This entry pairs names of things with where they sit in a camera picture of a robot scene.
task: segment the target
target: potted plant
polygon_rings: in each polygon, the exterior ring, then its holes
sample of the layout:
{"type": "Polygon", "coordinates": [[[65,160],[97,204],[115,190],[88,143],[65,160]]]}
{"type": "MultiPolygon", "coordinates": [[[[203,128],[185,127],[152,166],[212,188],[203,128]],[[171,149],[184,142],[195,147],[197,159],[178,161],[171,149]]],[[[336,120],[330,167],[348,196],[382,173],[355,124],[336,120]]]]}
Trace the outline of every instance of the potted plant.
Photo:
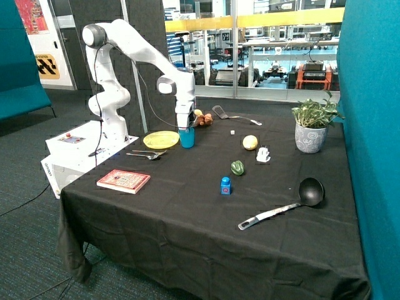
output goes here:
{"type": "Polygon", "coordinates": [[[331,102],[331,92],[326,93],[329,99],[323,99],[324,104],[307,99],[300,102],[298,107],[292,108],[296,120],[296,146],[302,152],[316,153],[321,150],[328,134],[328,126],[333,126],[333,119],[344,119],[337,110],[338,104],[331,102]]]}

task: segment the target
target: white figurine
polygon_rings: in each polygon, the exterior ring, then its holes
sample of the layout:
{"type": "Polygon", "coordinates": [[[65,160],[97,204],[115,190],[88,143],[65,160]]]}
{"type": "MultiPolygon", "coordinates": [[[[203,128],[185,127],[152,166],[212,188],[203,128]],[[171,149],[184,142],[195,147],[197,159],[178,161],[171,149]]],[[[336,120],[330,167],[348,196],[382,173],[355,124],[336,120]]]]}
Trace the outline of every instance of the white figurine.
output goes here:
{"type": "Polygon", "coordinates": [[[257,158],[256,159],[260,163],[268,162],[271,159],[271,157],[269,157],[268,148],[267,147],[260,147],[258,149],[258,153],[257,153],[257,158]]]}

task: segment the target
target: teal partition wall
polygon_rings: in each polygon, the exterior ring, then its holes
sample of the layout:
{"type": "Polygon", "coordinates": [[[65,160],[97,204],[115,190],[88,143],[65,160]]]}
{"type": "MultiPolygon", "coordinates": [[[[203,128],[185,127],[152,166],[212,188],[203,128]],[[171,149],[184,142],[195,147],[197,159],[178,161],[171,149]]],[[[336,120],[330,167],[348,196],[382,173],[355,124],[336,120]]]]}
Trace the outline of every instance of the teal partition wall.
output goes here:
{"type": "Polygon", "coordinates": [[[14,0],[1,1],[0,120],[50,106],[14,0]]]}
{"type": "Polygon", "coordinates": [[[341,106],[373,299],[400,299],[400,1],[346,3],[341,106]]]}

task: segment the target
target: spatula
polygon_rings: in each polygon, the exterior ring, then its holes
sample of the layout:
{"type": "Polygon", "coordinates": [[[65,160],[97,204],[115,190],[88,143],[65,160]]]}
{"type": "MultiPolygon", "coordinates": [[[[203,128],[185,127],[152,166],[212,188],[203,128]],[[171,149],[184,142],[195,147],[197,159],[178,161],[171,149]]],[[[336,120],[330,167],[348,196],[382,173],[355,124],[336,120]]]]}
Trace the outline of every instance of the spatula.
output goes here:
{"type": "Polygon", "coordinates": [[[248,117],[240,117],[240,116],[233,116],[233,117],[229,117],[226,112],[223,110],[223,108],[219,105],[215,105],[212,110],[217,114],[217,116],[219,116],[221,119],[233,119],[233,118],[241,118],[241,119],[246,119],[249,120],[250,122],[253,122],[254,124],[257,124],[258,126],[263,125],[260,122],[257,122],[255,120],[249,119],[248,117]]]}

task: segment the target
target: orange machine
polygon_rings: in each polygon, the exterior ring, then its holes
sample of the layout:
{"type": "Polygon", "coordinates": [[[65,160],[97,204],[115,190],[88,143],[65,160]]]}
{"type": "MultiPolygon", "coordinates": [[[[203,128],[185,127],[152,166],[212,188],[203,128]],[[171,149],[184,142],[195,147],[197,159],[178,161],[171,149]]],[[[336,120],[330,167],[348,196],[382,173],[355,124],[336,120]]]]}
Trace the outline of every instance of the orange machine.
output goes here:
{"type": "Polygon", "coordinates": [[[301,64],[297,73],[296,89],[330,90],[332,69],[330,65],[307,63],[301,64]]]}

